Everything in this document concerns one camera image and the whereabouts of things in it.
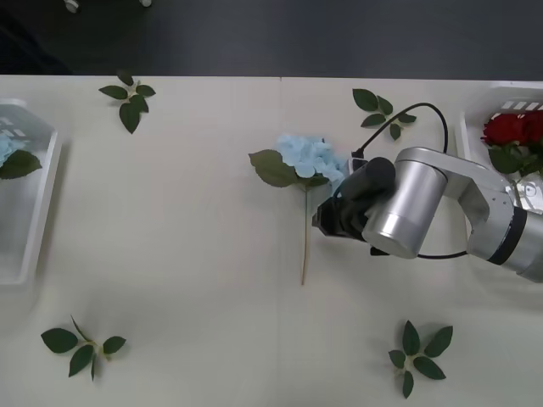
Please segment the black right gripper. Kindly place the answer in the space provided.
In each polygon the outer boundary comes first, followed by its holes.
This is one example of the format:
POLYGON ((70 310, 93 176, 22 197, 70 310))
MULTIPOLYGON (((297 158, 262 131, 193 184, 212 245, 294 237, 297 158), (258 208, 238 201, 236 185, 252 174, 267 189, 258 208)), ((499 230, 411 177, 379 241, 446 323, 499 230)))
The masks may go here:
POLYGON ((321 203, 312 216, 311 225, 324 236, 367 240, 362 232, 368 222, 366 212, 374 205, 373 198, 349 200, 331 197, 321 203))

